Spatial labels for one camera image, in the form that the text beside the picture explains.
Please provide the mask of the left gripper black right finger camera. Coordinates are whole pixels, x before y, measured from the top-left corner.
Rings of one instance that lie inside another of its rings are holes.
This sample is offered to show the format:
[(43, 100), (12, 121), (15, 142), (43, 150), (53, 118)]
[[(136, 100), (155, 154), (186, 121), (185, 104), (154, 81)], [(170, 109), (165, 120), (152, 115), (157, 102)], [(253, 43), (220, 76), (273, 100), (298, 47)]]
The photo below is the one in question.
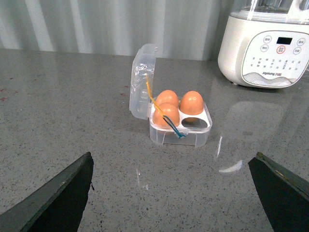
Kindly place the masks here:
[(309, 182), (261, 152), (248, 165), (273, 231), (307, 232)]

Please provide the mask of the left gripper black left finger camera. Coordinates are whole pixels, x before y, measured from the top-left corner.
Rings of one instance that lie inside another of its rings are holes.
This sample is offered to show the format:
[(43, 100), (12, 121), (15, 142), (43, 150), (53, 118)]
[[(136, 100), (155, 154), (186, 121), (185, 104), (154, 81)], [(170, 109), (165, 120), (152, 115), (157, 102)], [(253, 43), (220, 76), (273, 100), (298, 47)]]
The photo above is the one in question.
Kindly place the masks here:
[(0, 216), (2, 232), (76, 232), (88, 200), (93, 158), (75, 162)]

